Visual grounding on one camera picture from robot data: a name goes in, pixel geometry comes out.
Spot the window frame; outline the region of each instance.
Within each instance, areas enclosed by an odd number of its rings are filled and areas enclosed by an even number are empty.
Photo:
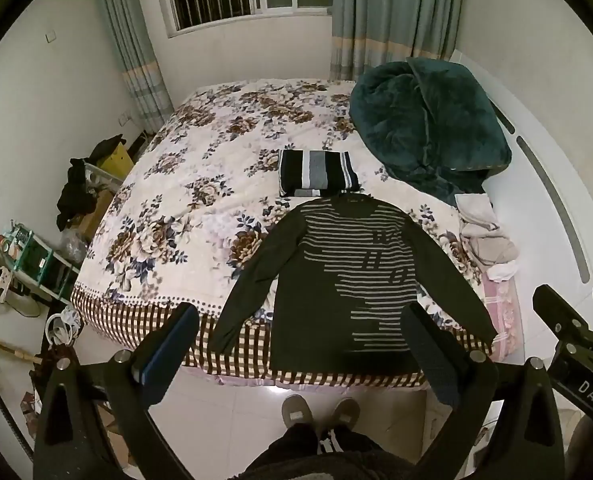
[[[201,30],[208,27],[216,27],[225,23],[242,22],[244,20],[256,20],[259,18],[276,18],[280,16],[327,16],[330,14],[329,7],[299,7],[298,0],[292,0],[291,7],[268,7],[267,0],[259,0],[260,6],[257,6],[256,0],[250,0],[250,14],[245,16],[234,16],[222,20],[200,23],[192,27],[179,28],[179,16],[175,0],[159,0],[161,12],[163,12],[163,21],[168,38],[180,36]]]

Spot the window sill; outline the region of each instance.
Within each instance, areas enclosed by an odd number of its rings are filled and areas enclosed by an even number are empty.
[[[219,25],[227,25],[227,23],[246,22],[248,20],[260,20],[263,18],[286,18],[289,16],[330,16],[327,7],[314,7],[310,9],[269,9],[266,12],[259,12],[258,14],[248,14],[247,16],[237,16],[235,18],[226,18],[225,20],[216,20],[215,22],[202,23],[194,27],[188,27],[181,30],[175,30],[168,33],[168,38],[175,38],[182,34],[195,32],[196,30],[203,30],[209,27],[218,27]]]

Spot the curtain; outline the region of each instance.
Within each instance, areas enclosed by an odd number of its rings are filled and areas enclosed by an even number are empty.
[[[461,0],[334,0],[331,79],[410,56],[449,59]]]
[[[98,0],[116,60],[148,133],[174,111],[145,27],[139,0]]]

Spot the foot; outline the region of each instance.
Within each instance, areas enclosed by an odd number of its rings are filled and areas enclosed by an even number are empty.
[[[348,397],[343,399],[334,409],[331,428],[336,426],[346,426],[349,430],[356,426],[361,414],[361,408],[356,400]]]
[[[283,422],[286,428],[291,428],[295,424],[314,424],[314,418],[310,407],[305,402],[305,399],[300,395],[291,395],[286,397],[281,406],[281,414],[283,415]]]

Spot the bolt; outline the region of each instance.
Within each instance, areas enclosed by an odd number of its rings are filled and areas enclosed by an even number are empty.
[[[539,359],[538,357],[531,357],[530,358],[530,365],[535,370],[541,370],[541,368],[544,367],[543,361],[541,359]]]
[[[59,359],[59,361],[56,363],[56,367],[59,370],[65,370],[69,365],[70,365],[70,359],[68,359],[67,357],[64,357],[63,359]]]
[[[485,362],[486,357],[485,354],[480,350],[472,350],[470,352],[470,359],[472,359],[472,361],[475,363],[483,363]]]
[[[114,360],[117,363],[125,363],[132,357],[132,352],[129,350],[119,350],[114,354]]]

